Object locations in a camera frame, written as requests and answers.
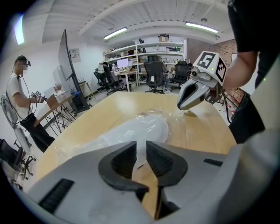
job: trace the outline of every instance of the person's hand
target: person's hand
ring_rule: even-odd
[[[43,96],[36,96],[35,103],[43,103],[45,101],[45,97]]]

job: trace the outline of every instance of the black cap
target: black cap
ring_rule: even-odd
[[[16,63],[17,61],[26,61],[27,62],[27,58],[23,55],[20,55],[19,57],[17,57],[17,59],[14,61],[14,63]]]

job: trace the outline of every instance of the black office chair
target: black office chair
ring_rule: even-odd
[[[190,75],[191,67],[187,64],[186,61],[178,61],[178,64],[175,65],[176,73],[174,78],[172,79],[172,83],[178,83],[178,86],[172,86],[171,92],[174,89],[181,89],[180,85],[184,84],[188,80],[188,76]]]
[[[164,82],[162,79],[163,62],[161,61],[145,62],[144,67],[147,72],[146,84],[150,87],[150,90],[146,91],[145,93],[153,92],[153,93],[163,94],[163,90],[157,89],[157,87],[164,86]]]
[[[22,179],[28,180],[26,177],[26,171],[33,176],[33,173],[29,171],[29,164],[34,160],[32,156],[29,156],[27,161],[23,159],[25,152],[22,147],[19,147],[18,151],[13,149],[4,139],[0,139],[0,158],[6,161],[14,170],[22,172],[20,175]]]
[[[115,81],[113,75],[111,74],[109,64],[107,62],[103,63],[103,69],[104,69],[104,75],[108,82],[108,87],[110,88],[110,92],[107,93],[107,96],[109,96],[109,93],[114,93],[117,91],[123,91],[121,88],[117,88],[119,85],[118,81]]]
[[[106,89],[108,92],[109,87],[107,86],[105,75],[103,73],[99,73],[98,69],[95,69],[95,72],[93,74],[98,80],[97,84],[101,87],[100,92],[102,92],[104,89]]]

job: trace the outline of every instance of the black tv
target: black tv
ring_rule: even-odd
[[[66,29],[64,29],[63,35],[61,37],[58,51],[58,61],[61,65],[61,71],[65,80],[68,80],[73,74],[75,74],[75,70],[68,50]]]

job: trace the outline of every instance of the black pants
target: black pants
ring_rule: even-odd
[[[23,126],[30,133],[31,138],[34,140],[39,150],[45,152],[55,139],[47,133],[41,124],[38,124],[36,127],[34,127],[35,121],[36,117],[34,114],[29,114],[28,117],[20,123],[21,126]]]
[[[249,137],[265,129],[251,99],[248,100],[244,108],[236,113],[235,118],[229,125],[229,129],[237,144],[244,143]]]

